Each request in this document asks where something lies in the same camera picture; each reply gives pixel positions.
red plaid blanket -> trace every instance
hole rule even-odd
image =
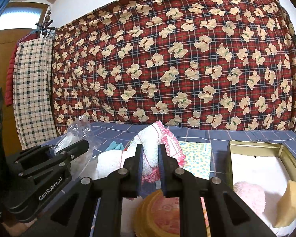
[[[56,31],[53,103],[76,116],[296,131],[296,39],[278,0],[118,0]]]

pink fuzzy ball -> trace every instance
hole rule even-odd
[[[234,192],[253,210],[257,215],[261,215],[265,209],[264,189],[248,182],[238,182],[234,184]]]

patterned paper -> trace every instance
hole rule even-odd
[[[179,144],[186,156],[186,165],[183,168],[196,177],[208,180],[211,168],[212,145],[210,143],[189,141],[180,141]]]

wall hanging fabric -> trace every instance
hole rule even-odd
[[[104,122],[296,131],[296,39],[278,0],[118,0],[56,31],[59,132]]]
[[[19,44],[13,72],[13,109],[22,149],[57,137],[50,103],[52,39]]]

red garment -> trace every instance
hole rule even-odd
[[[33,39],[38,38],[38,34],[30,34],[29,36],[25,37],[22,42],[30,41]],[[13,104],[13,99],[12,99],[12,84],[13,84],[13,70],[14,70],[14,61],[15,61],[15,55],[16,51],[18,50],[18,44],[15,45],[13,53],[11,55],[11,59],[9,61],[9,66],[7,70],[7,82],[6,82],[6,92],[4,96],[4,102],[6,106],[11,106]]]

